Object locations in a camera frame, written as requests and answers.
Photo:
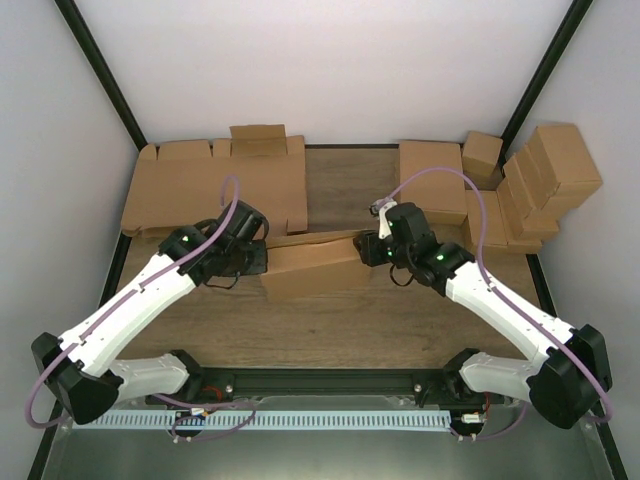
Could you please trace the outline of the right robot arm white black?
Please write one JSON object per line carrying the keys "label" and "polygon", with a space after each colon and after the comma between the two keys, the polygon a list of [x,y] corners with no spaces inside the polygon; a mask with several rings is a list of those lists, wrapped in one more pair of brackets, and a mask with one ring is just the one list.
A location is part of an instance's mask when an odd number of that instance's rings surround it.
{"label": "right robot arm white black", "polygon": [[438,242],[415,204],[377,200],[370,212],[378,228],[354,240],[364,265],[408,271],[412,281],[473,312],[524,356],[461,352],[444,378],[451,400],[495,393],[527,401],[552,425],[570,429],[610,390],[606,343],[597,329],[575,328],[545,313],[482,269],[464,247]]}

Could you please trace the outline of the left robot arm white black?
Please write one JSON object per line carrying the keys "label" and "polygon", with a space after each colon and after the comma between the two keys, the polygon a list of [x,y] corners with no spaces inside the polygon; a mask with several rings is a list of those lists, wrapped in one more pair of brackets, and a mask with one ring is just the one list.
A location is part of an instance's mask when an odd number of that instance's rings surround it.
{"label": "left robot arm white black", "polygon": [[174,230],[99,310],[59,336],[43,333],[33,341],[41,383],[79,425],[138,397],[196,402],[204,392],[204,370],[185,351],[132,361],[118,356],[164,310],[212,278],[266,272],[268,232],[266,217],[242,201],[216,219]]}

